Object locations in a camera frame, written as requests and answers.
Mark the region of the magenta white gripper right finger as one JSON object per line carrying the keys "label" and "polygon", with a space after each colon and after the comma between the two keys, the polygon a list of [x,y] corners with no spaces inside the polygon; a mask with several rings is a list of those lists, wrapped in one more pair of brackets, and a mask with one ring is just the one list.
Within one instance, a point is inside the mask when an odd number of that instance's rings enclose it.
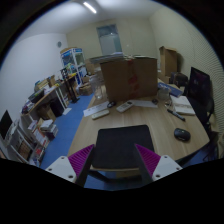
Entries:
{"label": "magenta white gripper right finger", "polygon": [[144,182],[157,181],[182,169],[182,167],[168,155],[159,156],[155,152],[139,144],[136,144],[135,148],[135,158]]}

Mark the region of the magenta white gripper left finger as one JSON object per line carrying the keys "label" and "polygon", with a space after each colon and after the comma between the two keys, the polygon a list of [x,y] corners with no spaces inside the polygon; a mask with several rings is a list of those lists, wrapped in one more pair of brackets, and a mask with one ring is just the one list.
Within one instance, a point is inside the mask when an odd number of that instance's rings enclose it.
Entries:
{"label": "magenta white gripper left finger", "polygon": [[60,156],[46,171],[72,183],[85,183],[94,154],[94,145],[89,145],[69,157]]}

